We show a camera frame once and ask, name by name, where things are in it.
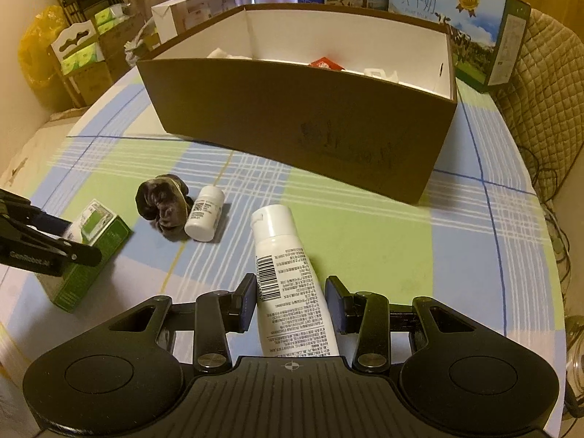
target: quilted chair cover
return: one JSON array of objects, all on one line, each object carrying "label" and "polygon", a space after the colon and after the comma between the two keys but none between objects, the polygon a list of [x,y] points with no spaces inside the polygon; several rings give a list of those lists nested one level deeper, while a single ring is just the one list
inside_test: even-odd
[{"label": "quilted chair cover", "polygon": [[[550,199],[584,142],[584,44],[533,9],[511,79],[492,95],[517,145],[544,169],[535,190],[541,201]],[[520,153],[533,177],[536,161]]]}]

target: white plastic bottle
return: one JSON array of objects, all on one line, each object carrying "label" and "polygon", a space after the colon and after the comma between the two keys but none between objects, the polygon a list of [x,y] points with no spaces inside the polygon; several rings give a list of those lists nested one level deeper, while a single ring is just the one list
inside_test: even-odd
[{"label": "white plastic bottle", "polygon": [[200,242],[212,241],[221,218],[224,201],[225,194],[218,187],[202,188],[186,220],[186,235]]},{"label": "white plastic bottle", "polygon": [[264,356],[338,356],[326,301],[290,208],[252,214],[258,277],[258,329]]}]

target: plaid tablecloth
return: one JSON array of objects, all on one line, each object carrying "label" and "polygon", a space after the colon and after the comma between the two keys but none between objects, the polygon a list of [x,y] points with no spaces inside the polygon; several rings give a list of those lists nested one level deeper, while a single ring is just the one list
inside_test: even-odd
[{"label": "plaid tablecloth", "polygon": [[[53,306],[33,274],[0,266],[0,362],[19,384],[40,354],[153,295],[187,302],[234,289],[255,271],[251,213],[283,203],[321,281],[334,274],[350,291],[375,291],[393,303],[432,296],[543,356],[556,369],[563,396],[563,308],[542,211],[490,96],[460,81],[458,91],[442,153],[413,207],[169,136],[132,70],[75,125],[28,195],[67,219],[99,199],[134,234],[73,314]],[[138,216],[138,185],[163,173],[180,176],[193,196],[215,181],[225,191],[226,222],[215,242],[172,243]],[[229,341],[234,357],[261,354],[254,324]],[[352,354],[354,345],[343,338],[339,347]],[[395,335],[393,361],[408,351],[407,338]],[[191,360],[192,333],[180,336],[175,355]],[[552,435],[560,417],[558,405],[547,425]]]}]

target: barcode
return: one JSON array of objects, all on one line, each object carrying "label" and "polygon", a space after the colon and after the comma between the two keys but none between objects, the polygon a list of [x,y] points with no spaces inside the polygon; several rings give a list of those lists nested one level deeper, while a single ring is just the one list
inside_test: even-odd
[{"label": "barcode", "polygon": [[281,298],[280,288],[278,287],[278,277],[276,277],[276,268],[271,255],[260,257],[256,260],[258,268],[259,291],[262,295],[262,301],[278,300]]}]

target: red object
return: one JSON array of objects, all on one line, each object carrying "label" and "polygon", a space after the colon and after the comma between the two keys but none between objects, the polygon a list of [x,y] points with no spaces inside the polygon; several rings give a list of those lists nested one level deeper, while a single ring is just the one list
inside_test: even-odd
[{"label": "red object", "polygon": [[329,58],[320,58],[316,61],[312,61],[309,64],[312,68],[324,68],[324,69],[333,69],[333,70],[343,70],[344,67],[339,66],[336,62],[332,62]]}]

